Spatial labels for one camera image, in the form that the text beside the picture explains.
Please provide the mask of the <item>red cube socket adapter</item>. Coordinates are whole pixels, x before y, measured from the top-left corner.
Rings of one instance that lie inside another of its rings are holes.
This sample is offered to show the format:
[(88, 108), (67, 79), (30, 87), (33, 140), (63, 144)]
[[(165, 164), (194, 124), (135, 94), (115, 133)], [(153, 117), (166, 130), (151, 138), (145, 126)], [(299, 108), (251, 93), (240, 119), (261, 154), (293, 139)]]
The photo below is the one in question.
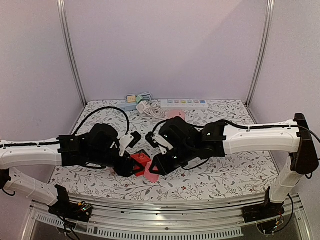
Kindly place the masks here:
[(149, 154), (145, 151), (145, 150), (140, 150), (135, 154), (132, 154), (130, 156), (131, 159), (136, 160), (137, 162), (143, 164), (143, 165), (147, 165), (148, 162), (151, 162), (151, 158), (149, 156)]

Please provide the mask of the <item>pink plug adapter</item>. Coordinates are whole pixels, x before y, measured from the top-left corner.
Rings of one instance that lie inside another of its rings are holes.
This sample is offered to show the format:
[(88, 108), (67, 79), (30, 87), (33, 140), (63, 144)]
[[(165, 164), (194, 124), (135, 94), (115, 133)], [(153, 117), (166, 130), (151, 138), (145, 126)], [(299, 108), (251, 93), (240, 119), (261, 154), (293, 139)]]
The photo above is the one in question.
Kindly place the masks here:
[(155, 182), (157, 182), (158, 180), (159, 180), (159, 175), (158, 174), (155, 174), (155, 173), (151, 173), (150, 171), (149, 171), (149, 168), (150, 168), (150, 166), (151, 166), (151, 162), (148, 162), (147, 164), (146, 164), (146, 167), (145, 167), (145, 170), (144, 170), (144, 177), (148, 180), (148, 181), (150, 181), (151, 183), (155, 183)]

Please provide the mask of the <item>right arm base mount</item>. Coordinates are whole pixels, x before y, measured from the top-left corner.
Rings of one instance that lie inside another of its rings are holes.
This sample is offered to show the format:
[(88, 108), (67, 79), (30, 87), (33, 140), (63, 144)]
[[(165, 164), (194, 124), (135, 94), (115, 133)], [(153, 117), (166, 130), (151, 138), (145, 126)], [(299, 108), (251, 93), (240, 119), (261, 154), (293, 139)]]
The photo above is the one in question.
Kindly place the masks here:
[(265, 192), (264, 202), (241, 208), (242, 217), (245, 223), (251, 223), (268, 218), (273, 218), (285, 213), (284, 202), (273, 203), (270, 199), (270, 187)]

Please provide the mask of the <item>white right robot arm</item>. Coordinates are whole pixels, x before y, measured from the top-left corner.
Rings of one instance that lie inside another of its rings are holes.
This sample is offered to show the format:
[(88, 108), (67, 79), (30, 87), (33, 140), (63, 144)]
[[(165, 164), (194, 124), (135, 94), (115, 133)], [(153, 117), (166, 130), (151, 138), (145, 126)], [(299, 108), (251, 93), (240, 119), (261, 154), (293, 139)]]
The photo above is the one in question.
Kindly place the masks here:
[(153, 158), (149, 170), (162, 176), (196, 158), (208, 160), (244, 152), (287, 152), (283, 170), (258, 208), (262, 218), (274, 214), (300, 179), (320, 165), (313, 141), (317, 136), (309, 129), (302, 113), (280, 123), (239, 125), (221, 119), (196, 126), (177, 116), (163, 120), (160, 125), (158, 132), (153, 129), (145, 139), (153, 148), (160, 148), (161, 153)]

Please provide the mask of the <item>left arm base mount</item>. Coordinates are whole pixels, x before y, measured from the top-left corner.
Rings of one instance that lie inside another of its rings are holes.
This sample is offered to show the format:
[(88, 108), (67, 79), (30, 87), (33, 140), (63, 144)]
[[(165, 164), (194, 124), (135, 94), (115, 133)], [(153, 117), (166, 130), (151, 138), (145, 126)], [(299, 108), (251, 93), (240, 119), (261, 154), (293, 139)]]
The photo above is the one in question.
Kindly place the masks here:
[(85, 201), (78, 203), (70, 202), (68, 191), (65, 187), (56, 184), (57, 202), (49, 206), (50, 214), (61, 217), (62, 219), (71, 219), (88, 223), (93, 211), (93, 205)]

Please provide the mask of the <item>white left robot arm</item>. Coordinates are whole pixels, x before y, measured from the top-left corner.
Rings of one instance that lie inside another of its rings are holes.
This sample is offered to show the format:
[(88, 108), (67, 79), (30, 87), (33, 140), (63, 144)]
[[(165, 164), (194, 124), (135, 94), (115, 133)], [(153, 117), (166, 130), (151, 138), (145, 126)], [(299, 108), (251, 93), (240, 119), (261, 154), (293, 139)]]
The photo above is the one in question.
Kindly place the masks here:
[(141, 163), (127, 152), (140, 140), (138, 132), (119, 137), (117, 130), (109, 124), (96, 123), (92, 129), (79, 134), (85, 122), (101, 108), (89, 113), (72, 134), (40, 141), (0, 142), (0, 188), (23, 194), (55, 209), (63, 216), (74, 213), (68, 191), (60, 186), (51, 186), (17, 170), (25, 166), (80, 166), (89, 169), (112, 168), (121, 177), (130, 177), (144, 170)]

